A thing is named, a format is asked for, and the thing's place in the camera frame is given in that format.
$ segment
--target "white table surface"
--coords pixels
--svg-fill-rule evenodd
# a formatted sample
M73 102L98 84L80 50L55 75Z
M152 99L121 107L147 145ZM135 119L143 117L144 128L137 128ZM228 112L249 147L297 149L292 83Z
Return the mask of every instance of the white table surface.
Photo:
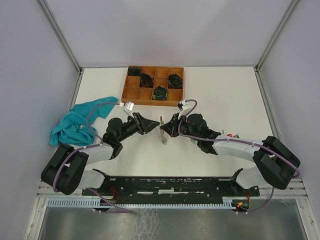
M76 104L115 96L121 101L127 68L86 68ZM195 99L207 125L225 134L239 133L243 139L265 139L272 135L268 117L252 67L185 67L184 99ZM177 107L135 105L134 112L168 122ZM106 119L98 118L93 126L102 136L111 118L127 121L121 107L115 106ZM122 142L123 150L113 160L87 166L113 176L232 176L252 162L231 156L202 152L186 137L170 138L161 143L160 130L147 135L134 134Z

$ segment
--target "gray wall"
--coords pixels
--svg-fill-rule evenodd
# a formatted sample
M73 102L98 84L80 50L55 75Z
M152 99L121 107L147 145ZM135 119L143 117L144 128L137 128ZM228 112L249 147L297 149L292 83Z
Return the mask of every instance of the gray wall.
M47 0L82 67L255 65L291 0Z
M35 0L0 1L0 239L20 240L76 71Z
M320 223L320 1L302 0L263 68L285 143Z

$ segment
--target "metal frame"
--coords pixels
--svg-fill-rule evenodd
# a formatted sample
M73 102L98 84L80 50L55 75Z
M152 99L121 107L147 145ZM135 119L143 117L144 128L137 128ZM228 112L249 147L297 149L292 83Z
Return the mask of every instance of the metal frame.
M68 55L70 61L72 62L74 68L78 71L81 72L81 67L78 64L74 54L71 51L71 48L69 47L64 35L62 34L56 20L55 17L52 13L52 11L49 8L49 5L47 3L46 0L36 0L36 2L38 3L40 9L43 12L43 15L46 17L48 23L50 24L54 34L56 35L56 37L58 38L59 42L61 43L62 48L65 50L66 54Z
M279 37L281 36L282 32L284 31L285 27L287 26L291 16L297 9L298 4L301 0L292 0L289 7L287 8L285 14L283 15L280 23L278 24L276 30L274 31L273 35L271 36L266 48L264 49L259 61L256 64L256 69L260 70L264 64L268 56L270 55L272 49L274 48L276 42L278 41Z
M79 92L79 88L80 88L80 84L82 81L82 77L84 75L84 69L81 70L81 72L79 71L76 77L76 81L75 81L75 85L74 85L74 89L73 89L73 94L72 94L72 98L71 98L71 102L70 102L70 106L69 106L69 110L72 109L76 103L77 100L77 96L78 96L78 92Z

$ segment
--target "metal panel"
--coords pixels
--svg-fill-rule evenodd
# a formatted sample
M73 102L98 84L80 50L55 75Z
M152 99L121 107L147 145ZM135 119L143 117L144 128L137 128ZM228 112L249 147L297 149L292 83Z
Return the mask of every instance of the metal panel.
M20 240L77 71L36 1L0 1L0 31L0 239Z
M81 67L255 66L291 0L47 0Z
M283 142L301 160L301 177L320 221L320 1L301 1L262 68Z
M252 200L252 208L263 204ZM83 208L48 207L39 240L306 240L295 200L272 201L268 211L236 215L231 210L135 209L99 214Z

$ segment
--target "wooden tray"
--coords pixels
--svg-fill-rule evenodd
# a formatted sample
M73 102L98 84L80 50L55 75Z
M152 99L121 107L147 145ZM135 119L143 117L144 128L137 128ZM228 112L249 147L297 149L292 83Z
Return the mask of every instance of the wooden tray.
M137 105L151 106L171 106L176 107L178 102L184 99L184 68L170 66L129 66L138 67L141 73L149 74L153 78L153 87L140 87L140 76L128 76L126 73L125 83L122 92L122 102L133 102ZM178 74L182 78L182 89L169 88L168 76ZM166 100L153 100L152 93L158 86L163 86L167 89Z

